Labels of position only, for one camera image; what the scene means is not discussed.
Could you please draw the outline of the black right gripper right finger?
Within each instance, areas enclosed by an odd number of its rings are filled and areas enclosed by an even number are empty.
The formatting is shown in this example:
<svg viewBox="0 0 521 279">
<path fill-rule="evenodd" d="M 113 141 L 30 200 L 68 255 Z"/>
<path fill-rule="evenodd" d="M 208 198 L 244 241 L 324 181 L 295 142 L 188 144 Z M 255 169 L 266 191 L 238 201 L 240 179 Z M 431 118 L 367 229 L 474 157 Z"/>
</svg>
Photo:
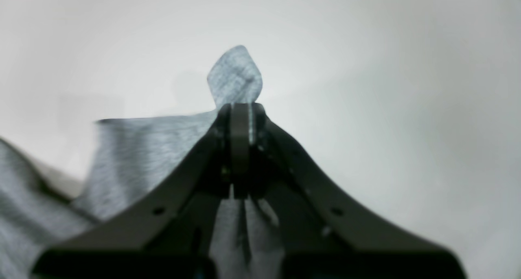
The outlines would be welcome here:
<svg viewBox="0 0 521 279">
<path fill-rule="evenodd" d="M 466 278 L 452 251 L 361 205 L 261 104 L 246 108 L 253 139 L 247 184 L 278 218 L 284 279 Z"/>
</svg>

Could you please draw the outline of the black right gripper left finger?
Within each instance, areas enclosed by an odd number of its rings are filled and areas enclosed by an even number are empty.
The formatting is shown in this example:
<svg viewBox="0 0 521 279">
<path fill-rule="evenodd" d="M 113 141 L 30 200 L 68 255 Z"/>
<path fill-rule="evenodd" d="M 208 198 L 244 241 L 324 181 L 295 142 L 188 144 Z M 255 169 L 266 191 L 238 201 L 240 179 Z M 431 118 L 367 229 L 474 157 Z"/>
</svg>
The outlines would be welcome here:
<svg viewBox="0 0 521 279">
<path fill-rule="evenodd" d="M 216 279 L 217 210 L 249 168 L 249 104 L 226 104 L 184 160 L 145 197 L 48 248 L 32 279 Z"/>
</svg>

